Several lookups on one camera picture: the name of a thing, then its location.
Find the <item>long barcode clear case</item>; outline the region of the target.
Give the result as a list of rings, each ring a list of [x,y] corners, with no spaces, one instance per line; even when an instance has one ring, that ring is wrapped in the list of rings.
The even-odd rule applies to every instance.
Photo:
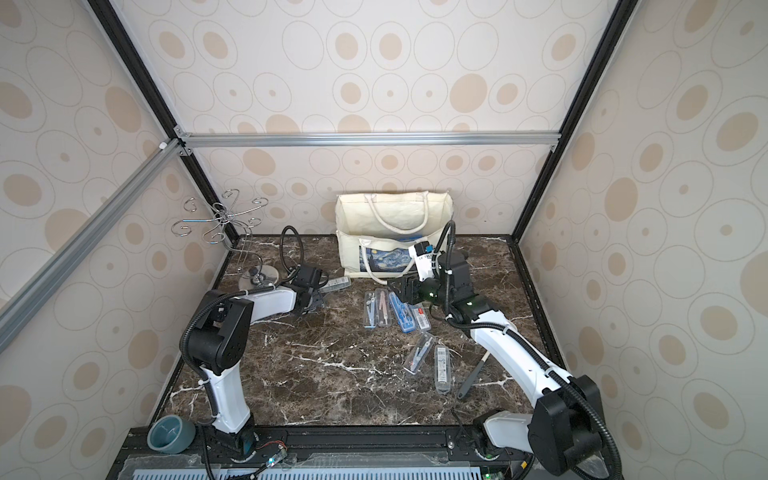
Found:
[[[327,294],[339,290],[349,288],[351,286],[351,280],[347,276],[342,276],[334,279],[330,279],[324,286],[319,289],[322,294]]]

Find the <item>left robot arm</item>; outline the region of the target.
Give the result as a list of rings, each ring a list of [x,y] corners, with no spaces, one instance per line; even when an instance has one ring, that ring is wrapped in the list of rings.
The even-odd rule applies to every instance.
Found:
[[[287,277],[277,283],[228,294],[206,292],[180,338],[182,359],[207,394],[217,442],[240,456],[251,454],[257,442],[240,375],[251,325],[278,314],[313,311],[322,300],[320,289],[328,283],[321,269],[304,262],[303,244],[298,247],[299,261],[290,267],[284,245],[279,245]]]

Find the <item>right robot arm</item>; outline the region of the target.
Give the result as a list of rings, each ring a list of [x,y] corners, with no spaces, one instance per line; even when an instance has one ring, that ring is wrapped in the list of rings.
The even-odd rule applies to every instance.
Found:
[[[419,238],[409,247],[410,263],[390,283],[408,304],[438,307],[450,326],[482,346],[515,380],[533,407],[528,417],[507,411],[482,418],[479,445],[532,455],[552,475],[573,472],[592,478],[583,464],[603,461],[606,478],[620,479],[618,445],[604,418],[600,390],[586,375],[575,377],[525,339],[500,308],[475,292],[466,256],[455,248],[454,222],[436,243]]]

